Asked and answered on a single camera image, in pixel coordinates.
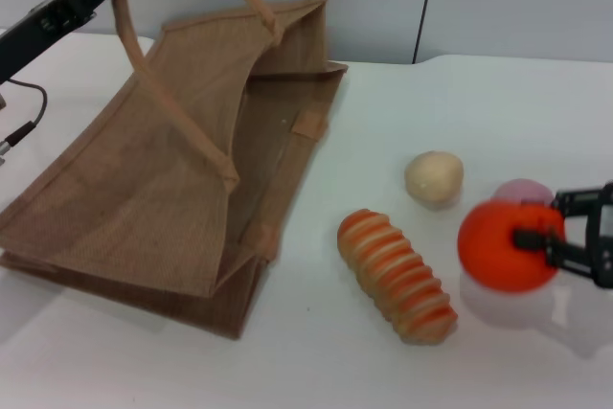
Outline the beige round bun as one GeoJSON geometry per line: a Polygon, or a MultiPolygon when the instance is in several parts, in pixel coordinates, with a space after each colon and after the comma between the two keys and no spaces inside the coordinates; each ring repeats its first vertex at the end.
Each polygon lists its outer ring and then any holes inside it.
{"type": "Polygon", "coordinates": [[[464,163],[447,151],[423,152],[404,171],[406,192],[417,203],[432,210],[449,208],[457,203],[464,177],[464,163]]]}

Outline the brown jute handbag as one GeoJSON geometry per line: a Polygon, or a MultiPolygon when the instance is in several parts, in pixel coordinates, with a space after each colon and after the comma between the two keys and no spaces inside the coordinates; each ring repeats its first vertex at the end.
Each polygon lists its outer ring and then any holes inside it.
{"type": "Polygon", "coordinates": [[[167,24],[133,74],[0,213],[0,265],[237,338],[345,73],[328,0],[167,24]]]}

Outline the orange fruit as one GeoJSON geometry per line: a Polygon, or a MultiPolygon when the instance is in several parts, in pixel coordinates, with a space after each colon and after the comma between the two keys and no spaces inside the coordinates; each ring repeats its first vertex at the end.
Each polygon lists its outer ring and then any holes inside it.
{"type": "Polygon", "coordinates": [[[529,251],[513,244],[517,229],[565,237],[563,217],[550,207],[485,201],[468,213],[457,238],[459,260],[470,278],[495,291],[518,294],[539,289],[556,276],[543,249],[529,251]]]}

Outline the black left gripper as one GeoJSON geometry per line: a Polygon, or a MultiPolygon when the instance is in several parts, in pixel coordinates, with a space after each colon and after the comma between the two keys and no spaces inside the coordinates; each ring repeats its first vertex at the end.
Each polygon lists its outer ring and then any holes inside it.
{"type": "Polygon", "coordinates": [[[0,34],[0,84],[95,16],[104,0],[45,0],[0,34]]]}

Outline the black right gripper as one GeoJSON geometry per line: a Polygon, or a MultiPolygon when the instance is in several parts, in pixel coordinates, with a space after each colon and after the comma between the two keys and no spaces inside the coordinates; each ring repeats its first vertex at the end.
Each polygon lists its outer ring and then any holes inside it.
{"type": "Polygon", "coordinates": [[[613,289],[613,182],[595,189],[558,191],[551,208],[564,218],[590,217],[590,256],[584,247],[553,232],[515,229],[513,246],[541,251],[547,265],[588,278],[600,288],[613,289]]]}

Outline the thin dark vertical pole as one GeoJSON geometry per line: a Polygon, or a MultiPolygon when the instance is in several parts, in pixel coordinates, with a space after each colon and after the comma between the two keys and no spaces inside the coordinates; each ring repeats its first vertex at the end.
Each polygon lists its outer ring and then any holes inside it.
{"type": "Polygon", "coordinates": [[[414,53],[413,53],[413,57],[412,57],[412,64],[415,64],[418,61],[418,55],[419,55],[419,50],[420,50],[420,42],[421,42],[422,31],[423,31],[423,26],[424,26],[424,22],[425,22],[425,17],[427,15],[428,3],[429,3],[429,0],[423,0],[423,2],[422,2],[422,9],[421,9],[421,14],[420,14],[420,23],[419,23],[419,28],[418,28],[417,36],[416,36],[414,53]]]}

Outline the orange striped bread roll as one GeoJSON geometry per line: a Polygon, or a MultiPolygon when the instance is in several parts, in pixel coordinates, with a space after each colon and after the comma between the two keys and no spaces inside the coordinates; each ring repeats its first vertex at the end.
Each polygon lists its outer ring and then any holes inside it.
{"type": "Polygon", "coordinates": [[[442,281],[387,215],[361,209],[346,216],[337,248],[402,341],[438,345],[454,331],[458,315],[442,281]]]}

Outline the pink peach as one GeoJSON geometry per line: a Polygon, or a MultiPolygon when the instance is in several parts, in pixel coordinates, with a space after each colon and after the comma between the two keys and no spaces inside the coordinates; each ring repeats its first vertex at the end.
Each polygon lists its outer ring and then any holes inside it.
{"type": "Polygon", "coordinates": [[[545,185],[531,179],[517,178],[501,184],[492,200],[502,200],[513,203],[541,203],[549,205],[554,200],[553,192],[545,185]]]}

